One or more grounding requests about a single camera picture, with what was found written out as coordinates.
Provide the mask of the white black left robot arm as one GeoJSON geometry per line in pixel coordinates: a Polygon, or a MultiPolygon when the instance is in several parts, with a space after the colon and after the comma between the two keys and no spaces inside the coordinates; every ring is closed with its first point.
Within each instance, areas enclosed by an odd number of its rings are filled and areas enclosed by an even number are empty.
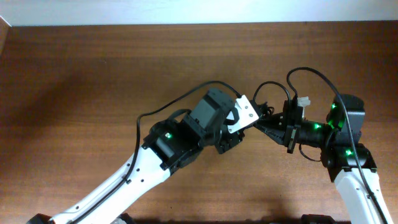
{"type": "Polygon", "coordinates": [[[131,223],[125,214],[139,197],[192,163],[204,147],[223,154],[243,139],[243,129],[258,120],[245,95],[233,100],[212,88],[193,110],[180,109],[151,127],[144,142],[111,177],[69,209],[33,223],[131,223]]]}

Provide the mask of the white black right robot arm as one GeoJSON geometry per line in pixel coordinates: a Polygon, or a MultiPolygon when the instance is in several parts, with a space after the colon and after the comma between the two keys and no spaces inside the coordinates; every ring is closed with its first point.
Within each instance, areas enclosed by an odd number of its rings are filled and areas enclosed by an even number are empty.
{"type": "Polygon", "coordinates": [[[259,105],[261,116],[254,126],[288,153],[303,146],[321,150],[319,162],[328,171],[343,199],[351,223],[392,223],[381,192],[377,165],[368,148],[360,143],[364,102],[353,95],[336,96],[325,123],[304,118],[307,97],[288,99],[282,112],[259,105]]]}

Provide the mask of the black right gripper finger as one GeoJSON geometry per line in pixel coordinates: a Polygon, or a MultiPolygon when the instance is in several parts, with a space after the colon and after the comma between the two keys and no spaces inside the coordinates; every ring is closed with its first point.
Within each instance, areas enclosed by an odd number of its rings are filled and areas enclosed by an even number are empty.
{"type": "Polygon", "coordinates": [[[278,129],[278,128],[273,128],[271,126],[266,126],[260,123],[256,123],[254,127],[258,130],[260,130],[262,133],[264,133],[266,136],[271,138],[273,141],[275,141],[279,145],[284,144],[284,135],[285,131],[278,129]]]}
{"type": "Polygon", "coordinates": [[[263,116],[257,123],[261,126],[283,126],[285,123],[285,115],[283,113],[277,113],[263,116]]]}

